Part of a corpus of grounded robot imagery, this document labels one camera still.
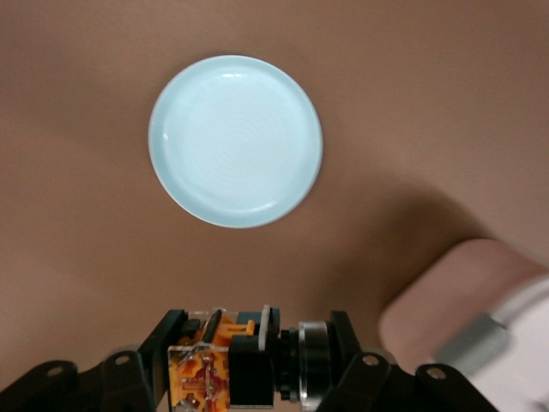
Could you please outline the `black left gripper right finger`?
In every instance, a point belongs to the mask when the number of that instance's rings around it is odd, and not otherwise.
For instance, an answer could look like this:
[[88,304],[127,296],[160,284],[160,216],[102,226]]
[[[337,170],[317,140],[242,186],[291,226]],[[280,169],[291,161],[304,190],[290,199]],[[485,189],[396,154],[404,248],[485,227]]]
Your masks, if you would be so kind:
[[330,313],[336,377],[321,411],[455,412],[496,408],[455,368],[424,364],[409,374],[374,352],[364,352],[346,312]]

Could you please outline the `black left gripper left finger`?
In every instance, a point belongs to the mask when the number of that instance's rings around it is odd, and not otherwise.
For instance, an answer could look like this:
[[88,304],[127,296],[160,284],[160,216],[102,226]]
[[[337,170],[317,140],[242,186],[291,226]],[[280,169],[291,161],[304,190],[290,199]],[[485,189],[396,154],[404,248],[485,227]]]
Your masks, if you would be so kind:
[[155,411],[168,390],[167,350],[188,313],[170,310],[137,349],[119,349],[79,371],[50,360],[1,391],[2,411]]

